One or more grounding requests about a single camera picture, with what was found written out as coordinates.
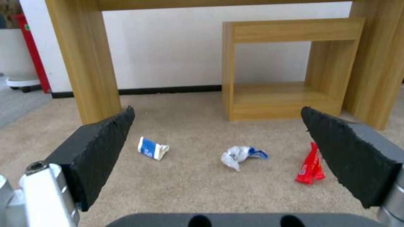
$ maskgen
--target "caster wheel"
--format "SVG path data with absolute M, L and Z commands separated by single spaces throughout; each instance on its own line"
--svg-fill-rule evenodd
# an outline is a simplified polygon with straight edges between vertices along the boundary
M 28 93 L 28 92 L 31 91 L 31 88 L 30 87 L 22 87 L 21 91 L 23 91 L 23 93 Z

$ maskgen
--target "wooden table leg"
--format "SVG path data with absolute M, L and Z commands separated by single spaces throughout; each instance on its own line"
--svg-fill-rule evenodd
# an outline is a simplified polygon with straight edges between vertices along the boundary
M 97 0 L 46 0 L 83 124 L 121 111 Z
M 404 1 L 356 0 L 351 17 L 365 17 L 344 109 L 385 129 L 404 77 Z

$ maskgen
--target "red snack wrapper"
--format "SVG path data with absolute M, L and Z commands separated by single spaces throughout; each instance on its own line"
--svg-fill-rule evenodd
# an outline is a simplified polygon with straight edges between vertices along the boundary
M 297 174 L 297 182 L 311 185 L 313 184 L 314 179 L 320 181 L 326 177 L 321 167 L 321 162 L 320 158 L 318 157 L 317 151 L 317 144 L 311 142 L 311 151 L 306 157 L 299 173 Z

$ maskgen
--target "black foam pad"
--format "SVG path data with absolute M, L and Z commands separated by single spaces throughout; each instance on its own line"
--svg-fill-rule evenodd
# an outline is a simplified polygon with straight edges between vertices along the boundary
M 364 124 L 310 107 L 301 116 L 338 181 L 364 208 L 382 205 L 401 170 L 404 151 Z
M 58 164 L 66 178 L 73 200 L 87 211 L 107 182 L 129 129 L 135 111 L 121 113 L 77 129 L 45 162 Z

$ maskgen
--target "blue plastic wrapper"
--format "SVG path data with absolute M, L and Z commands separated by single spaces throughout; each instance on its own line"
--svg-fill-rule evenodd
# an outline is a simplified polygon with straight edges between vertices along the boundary
M 268 154 L 265 151 L 256 150 L 255 147 L 232 147 L 222 155 L 222 162 L 236 171 L 240 171 L 239 163 L 248 157 L 268 160 Z
M 144 137 L 140 137 L 137 151 L 149 158 L 160 161 L 164 154 L 170 149 L 168 145 L 160 145 Z

